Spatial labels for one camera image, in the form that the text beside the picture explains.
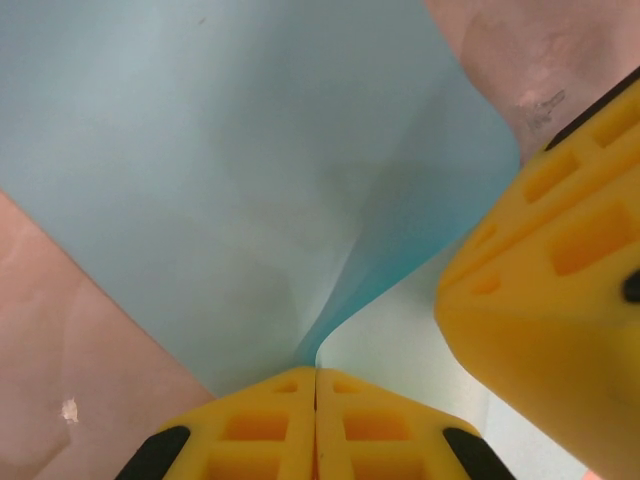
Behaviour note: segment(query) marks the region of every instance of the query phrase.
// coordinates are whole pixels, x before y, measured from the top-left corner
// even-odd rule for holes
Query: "curved blue surface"
[[[0,186],[216,395],[311,363],[518,168],[422,0],[6,0],[0,44]]]
[[[337,327],[469,231],[518,172],[511,130],[429,27],[425,107],[380,175],[362,232],[296,351],[298,363],[314,365]]]

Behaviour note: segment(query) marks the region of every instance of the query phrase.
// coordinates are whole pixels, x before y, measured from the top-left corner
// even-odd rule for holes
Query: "white speck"
[[[60,415],[62,415],[62,418],[64,418],[69,425],[72,423],[78,423],[78,406],[76,405],[75,398],[62,402]]]

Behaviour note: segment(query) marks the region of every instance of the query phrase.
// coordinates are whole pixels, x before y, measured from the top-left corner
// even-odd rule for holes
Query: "rectangular hole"
[[[629,152],[621,154],[620,158],[617,159],[616,162],[618,163],[612,165],[612,168],[602,170],[602,175],[600,175],[598,181],[590,181],[580,185],[580,188],[577,188],[572,195],[559,199],[559,201],[555,205],[551,206],[551,208],[541,212],[540,216],[535,220],[528,222],[523,225],[521,229],[512,232],[512,235],[504,238],[501,244],[493,251],[481,252],[477,258],[471,259],[467,265],[461,265],[460,268],[445,272],[440,278],[441,287],[451,286],[461,279],[468,277],[472,273],[477,272],[483,265],[486,265],[501,253],[523,241],[536,229],[540,229],[548,225],[558,216],[573,208],[585,198],[603,189],[616,178],[622,177],[627,172],[635,168],[636,165],[640,165],[640,155],[637,154],[637,151],[634,148]]]
[[[340,380],[333,382],[333,391],[336,393],[360,393],[356,386]]]
[[[290,380],[287,383],[283,383],[282,385],[278,386],[275,390],[274,393],[295,393],[298,391],[298,384],[293,381]]]
[[[215,455],[209,464],[207,480],[277,480],[280,459],[276,456]]]
[[[487,240],[493,237],[497,231],[498,231],[498,227],[496,227],[495,225],[489,225],[483,228],[479,233],[477,233],[476,242],[475,242],[476,248],[480,247]]]
[[[551,249],[551,261],[558,275],[571,275],[638,238],[628,210],[615,204],[565,230]]]
[[[289,418],[284,413],[247,412],[231,417],[222,440],[284,441]]]
[[[498,274],[492,274],[489,277],[483,278],[474,287],[472,292],[476,295],[489,295],[497,291],[502,282]]]
[[[354,455],[351,464],[355,480],[427,480],[418,455]]]
[[[640,122],[640,115],[635,105],[626,105],[620,113],[599,125],[597,130],[593,132],[593,138],[601,147],[606,148],[638,122]]]
[[[344,433],[348,441],[409,440],[404,419],[387,410],[347,412],[343,418]]]
[[[570,152],[548,159],[548,163],[527,180],[524,186],[524,198],[529,203],[540,200],[579,167],[580,164]]]

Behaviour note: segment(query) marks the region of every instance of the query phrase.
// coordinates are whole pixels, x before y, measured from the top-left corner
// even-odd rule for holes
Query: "pink surface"
[[[639,0],[425,0],[523,160],[640,62]]]
[[[0,378],[3,480],[112,479],[212,399],[1,192]]]

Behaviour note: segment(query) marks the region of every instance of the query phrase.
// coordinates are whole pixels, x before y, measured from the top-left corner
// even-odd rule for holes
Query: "yellow foam block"
[[[639,478],[640,305],[625,281],[640,270],[640,83],[601,107],[477,227],[436,320],[467,370],[571,453]]]
[[[513,480],[468,423],[295,369],[175,418],[117,480]]]

